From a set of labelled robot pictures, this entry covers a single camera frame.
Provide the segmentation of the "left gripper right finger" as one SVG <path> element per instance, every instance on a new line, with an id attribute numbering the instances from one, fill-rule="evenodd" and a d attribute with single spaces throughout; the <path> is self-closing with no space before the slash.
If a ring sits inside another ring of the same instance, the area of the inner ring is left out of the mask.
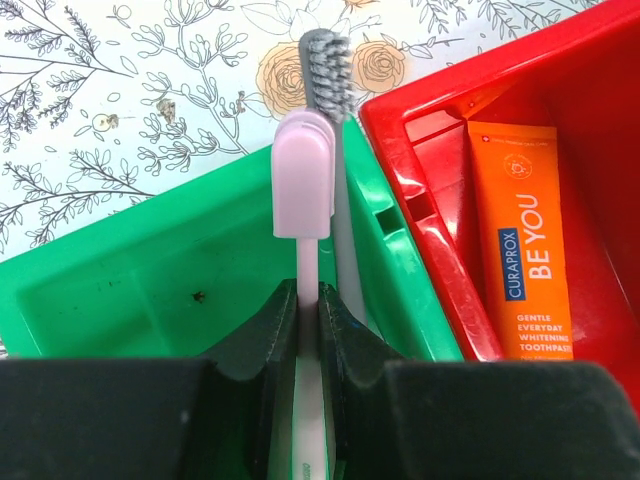
<path id="1" fill-rule="evenodd" d="M 581 362 L 424 362 L 319 298 L 323 375 L 346 479 L 635 479 L 639 421 Z"/>

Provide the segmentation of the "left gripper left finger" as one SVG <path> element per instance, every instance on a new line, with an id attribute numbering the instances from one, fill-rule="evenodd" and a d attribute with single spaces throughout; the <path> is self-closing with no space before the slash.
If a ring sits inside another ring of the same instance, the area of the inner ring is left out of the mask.
<path id="1" fill-rule="evenodd" d="M 5 360 L 5 479 L 286 479 L 296 284 L 200 355 Z"/>

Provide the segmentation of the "pink capped toothbrush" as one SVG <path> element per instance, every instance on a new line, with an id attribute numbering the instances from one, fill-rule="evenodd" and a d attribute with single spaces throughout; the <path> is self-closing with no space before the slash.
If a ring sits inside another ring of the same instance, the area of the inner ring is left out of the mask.
<path id="1" fill-rule="evenodd" d="M 271 149 L 273 234 L 296 243 L 297 353 L 291 477 L 331 477 L 318 347 L 319 241 L 333 214 L 335 135 L 301 108 L 280 122 Z"/>

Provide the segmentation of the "grey toothbrush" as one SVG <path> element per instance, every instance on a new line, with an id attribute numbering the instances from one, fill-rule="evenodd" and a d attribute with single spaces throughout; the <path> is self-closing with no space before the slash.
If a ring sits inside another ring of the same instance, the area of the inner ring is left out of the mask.
<path id="1" fill-rule="evenodd" d="M 332 236 L 338 293 L 351 314 L 368 323 L 356 256 L 344 158 L 344 122 L 353 111 L 351 52 L 347 37 L 317 28 L 299 41 L 306 103 L 323 114 L 335 133 L 335 213 Z"/>

